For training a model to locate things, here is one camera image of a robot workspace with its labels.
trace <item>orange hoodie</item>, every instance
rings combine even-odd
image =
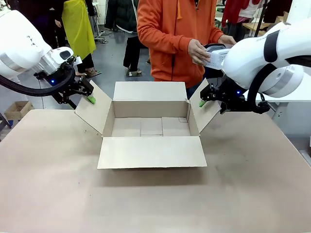
[[[188,44],[217,43],[223,35],[214,25],[216,1],[199,0],[196,7],[194,0],[139,0],[138,35],[150,49],[155,81],[185,82],[187,88],[202,81],[204,67],[192,63]]]

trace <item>beige table surface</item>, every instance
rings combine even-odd
[[[218,116],[202,142],[206,168],[97,170],[90,126],[32,110],[0,143],[0,231],[311,231],[311,169],[268,116]]]

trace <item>yellow skirt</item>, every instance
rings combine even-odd
[[[80,56],[82,60],[85,59],[96,49],[85,0],[64,2],[62,20],[67,40],[74,55]]]

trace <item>cardboard box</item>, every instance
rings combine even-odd
[[[35,109],[29,101],[16,101],[5,112],[7,120],[21,120],[26,114]]]
[[[116,82],[113,100],[90,83],[96,103],[75,113],[103,136],[98,169],[207,166],[199,135],[220,106],[199,107],[206,80],[190,101],[184,83]]]

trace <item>black puffer jacket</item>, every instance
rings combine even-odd
[[[105,27],[111,29],[113,23],[129,33],[137,32],[138,0],[108,0]]]

